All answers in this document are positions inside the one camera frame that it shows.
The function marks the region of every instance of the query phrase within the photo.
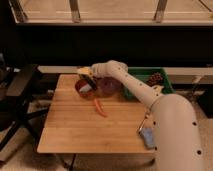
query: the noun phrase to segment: plastic bin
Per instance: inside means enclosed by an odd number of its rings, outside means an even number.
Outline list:
[[[172,85],[166,75],[166,72],[164,71],[163,68],[160,67],[139,67],[139,68],[129,68],[128,73],[132,76],[134,76],[135,78],[143,81],[144,83],[146,83],[146,81],[148,80],[149,76],[151,76],[152,74],[159,72],[162,77],[163,77],[163,83],[161,85],[164,86],[164,89],[162,90],[163,94],[170,94],[170,93],[174,93],[174,90],[172,88]],[[126,88],[124,87],[124,96],[126,97],[126,99],[131,100],[134,99],[135,96]]]

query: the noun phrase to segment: black chair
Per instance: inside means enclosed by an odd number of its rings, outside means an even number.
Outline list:
[[[29,103],[33,100],[32,93],[40,91],[38,83],[42,74],[37,67],[35,64],[25,66],[6,87],[5,96],[0,101],[0,131],[11,127],[0,140],[0,151],[21,126],[24,126],[34,139],[39,141],[39,135],[29,120],[46,114],[48,108],[32,113],[27,112]]]

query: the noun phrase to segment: toy carrot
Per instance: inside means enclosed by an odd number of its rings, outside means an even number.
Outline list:
[[[101,104],[100,101],[97,98],[94,98],[93,103],[95,105],[95,108],[97,110],[97,112],[103,116],[103,117],[107,117],[107,114],[103,111],[103,109],[101,108]]]

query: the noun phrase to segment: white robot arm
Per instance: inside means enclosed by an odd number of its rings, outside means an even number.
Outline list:
[[[177,94],[156,93],[129,75],[124,63],[94,64],[92,74],[119,80],[151,110],[158,171],[204,171],[197,120],[190,102]]]

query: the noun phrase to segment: table surface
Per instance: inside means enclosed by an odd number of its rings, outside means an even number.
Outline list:
[[[39,153],[153,153],[137,129],[147,108],[122,92],[99,97],[108,117],[75,90],[76,74],[60,75],[38,146]],[[152,118],[145,126],[152,126]]]

